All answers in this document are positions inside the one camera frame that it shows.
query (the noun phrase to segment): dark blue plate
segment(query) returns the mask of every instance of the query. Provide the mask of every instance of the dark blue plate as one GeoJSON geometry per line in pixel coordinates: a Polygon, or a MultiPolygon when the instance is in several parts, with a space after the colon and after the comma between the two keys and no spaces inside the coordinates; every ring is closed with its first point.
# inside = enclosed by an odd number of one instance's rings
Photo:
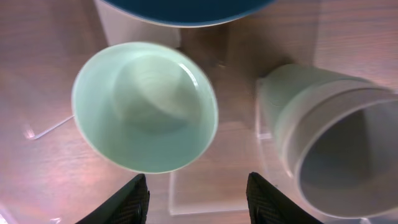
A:
{"type": "Polygon", "coordinates": [[[105,0],[148,21],[172,26],[210,26],[239,19],[274,0],[105,0]]]}

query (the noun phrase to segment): wooden table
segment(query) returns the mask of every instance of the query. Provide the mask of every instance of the wooden table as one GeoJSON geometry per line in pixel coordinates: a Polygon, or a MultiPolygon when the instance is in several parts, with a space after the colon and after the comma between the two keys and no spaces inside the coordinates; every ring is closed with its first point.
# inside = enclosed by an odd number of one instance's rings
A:
{"type": "MultiPolygon", "coordinates": [[[[397,24],[396,0],[279,0],[229,24],[184,29],[182,44],[212,81],[220,126],[253,129],[254,82],[283,63],[398,89],[397,24]]],[[[0,202],[20,223],[75,223],[135,176],[95,154],[72,121],[36,141],[22,134],[70,116],[76,74],[105,47],[90,0],[0,2],[0,202]]],[[[249,223],[247,212],[170,217],[169,175],[147,180],[147,223],[249,223]]]]}

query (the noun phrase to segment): wooden surface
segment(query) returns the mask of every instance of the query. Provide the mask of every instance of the wooden surface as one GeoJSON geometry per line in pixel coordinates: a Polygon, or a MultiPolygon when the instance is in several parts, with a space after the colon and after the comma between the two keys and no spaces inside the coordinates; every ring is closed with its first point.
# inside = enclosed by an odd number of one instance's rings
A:
{"type": "MultiPolygon", "coordinates": [[[[283,63],[398,88],[397,24],[396,0],[279,0],[229,24],[184,29],[183,51],[215,88],[220,130],[253,131],[254,82],[283,63]]],[[[0,203],[19,223],[75,223],[135,176],[95,154],[73,121],[37,141],[22,133],[70,115],[75,76],[104,47],[90,0],[0,2],[0,203]]],[[[247,212],[170,217],[169,175],[147,179],[147,223],[249,223],[247,212]]]]}

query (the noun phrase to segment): cup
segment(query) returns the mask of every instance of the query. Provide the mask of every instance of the cup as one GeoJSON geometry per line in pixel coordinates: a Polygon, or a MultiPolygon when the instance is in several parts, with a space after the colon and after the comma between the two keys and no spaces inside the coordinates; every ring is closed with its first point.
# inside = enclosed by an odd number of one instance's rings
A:
{"type": "Polygon", "coordinates": [[[90,58],[75,80],[72,108],[95,151],[143,173],[191,163],[218,125],[203,71],[180,52],[145,42],[114,45],[90,58]]]}
{"type": "Polygon", "coordinates": [[[288,175],[339,218],[398,208],[398,96],[368,80],[284,65],[260,81],[263,116],[288,175]]]}

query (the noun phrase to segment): light green bowl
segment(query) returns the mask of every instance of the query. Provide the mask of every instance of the light green bowl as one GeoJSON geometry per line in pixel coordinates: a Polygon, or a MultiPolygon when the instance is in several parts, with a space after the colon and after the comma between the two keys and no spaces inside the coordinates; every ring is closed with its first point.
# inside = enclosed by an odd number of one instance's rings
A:
{"type": "Polygon", "coordinates": [[[72,90],[75,122],[104,157],[136,172],[188,165],[212,142],[215,94],[180,52],[131,42],[108,47],[80,70],[72,90]]]}

